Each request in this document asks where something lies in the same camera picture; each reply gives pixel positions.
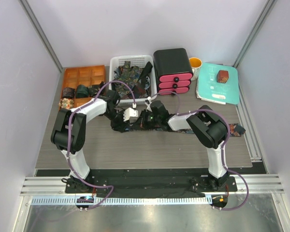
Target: red box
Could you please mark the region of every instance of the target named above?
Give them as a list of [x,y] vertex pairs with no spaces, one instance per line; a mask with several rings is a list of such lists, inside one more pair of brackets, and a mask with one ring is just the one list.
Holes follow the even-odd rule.
[[225,70],[220,70],[217,74],[217,82],[226,83],[229,79],[229,72]]

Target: orange mug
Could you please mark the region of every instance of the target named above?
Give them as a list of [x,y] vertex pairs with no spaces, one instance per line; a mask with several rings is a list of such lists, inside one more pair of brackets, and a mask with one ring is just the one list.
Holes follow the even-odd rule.
[[199,58],[192,57],[189,59],[189,62],[193,71],[193,76],[191,78],[191,81],[194,81],[199,77],[200,69],[202,66],[202,61]]

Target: teal tray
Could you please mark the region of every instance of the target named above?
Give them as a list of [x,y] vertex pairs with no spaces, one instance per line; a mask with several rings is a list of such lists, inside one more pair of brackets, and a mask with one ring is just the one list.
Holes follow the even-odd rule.
[[[216,76],[219,70],[226,70],[229,72],[227,83],[223,84],[217,82]],[[240,97],[236,68],[203,63],[199,74],[198,94],[203,99],[237,105],[240,102]]]

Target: wooden organizer tray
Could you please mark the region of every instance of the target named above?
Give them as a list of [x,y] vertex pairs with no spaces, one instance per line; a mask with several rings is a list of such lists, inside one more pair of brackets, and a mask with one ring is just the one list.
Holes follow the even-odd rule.
[[[84,85],[86,87],[90,85],[99,85],[101,81],[105,82],[105,66],[89,66],[89,67],[76,67],[67,68],[64,71],[63,83],[61,88],[61,98],[62,91],[65,87],[70,87],[75,89],[79,85]],[[90,101],[91,98],[75,98],[74,97],[74,108],[79,107],[86,102]]]

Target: black cloth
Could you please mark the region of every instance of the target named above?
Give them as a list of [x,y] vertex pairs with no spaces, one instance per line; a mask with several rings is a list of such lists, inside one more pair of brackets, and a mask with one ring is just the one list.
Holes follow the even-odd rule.
[[76,88],[76,96],[75,98],[88,98],[89,97],[89,92],[88,88],[84,85],[79,85]]
[[75,96],[75,88],[65,87],[62,91],[62,98],[73,99]]

